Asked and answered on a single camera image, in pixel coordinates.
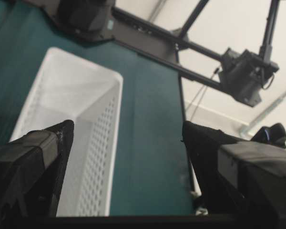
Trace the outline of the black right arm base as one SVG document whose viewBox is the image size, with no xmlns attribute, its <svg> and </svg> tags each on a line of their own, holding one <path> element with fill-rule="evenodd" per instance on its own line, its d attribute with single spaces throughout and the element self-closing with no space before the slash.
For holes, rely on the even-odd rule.
<svg viewBox="0 0 286 229">
<path fill-rule="evenodd" d="M 25 0 L 41 9 L 58 30 L 86 42 L 114 39 L 114 0 Z"/>
</svg>

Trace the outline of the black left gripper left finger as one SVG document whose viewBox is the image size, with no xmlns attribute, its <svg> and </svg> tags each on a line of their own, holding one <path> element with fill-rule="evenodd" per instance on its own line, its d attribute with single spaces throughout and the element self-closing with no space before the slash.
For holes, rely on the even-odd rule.
<svg viewBox="0 0 286 229">
<path fill-rule="evenodd" d="M 0 146 L 0 224 L 56 216 L 73 138 L 65 120 Z"/>
</svg>

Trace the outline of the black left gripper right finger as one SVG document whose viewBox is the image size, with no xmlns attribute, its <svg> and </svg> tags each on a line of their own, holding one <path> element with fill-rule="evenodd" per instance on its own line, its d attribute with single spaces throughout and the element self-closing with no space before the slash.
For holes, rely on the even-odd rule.
<svg viewBox="0 0 286 229">
<path fill-rule="evenodd" d="M 286 222 L 286 148 L 190 121 L 182 138 L 209 214 Z"/>
</svg>

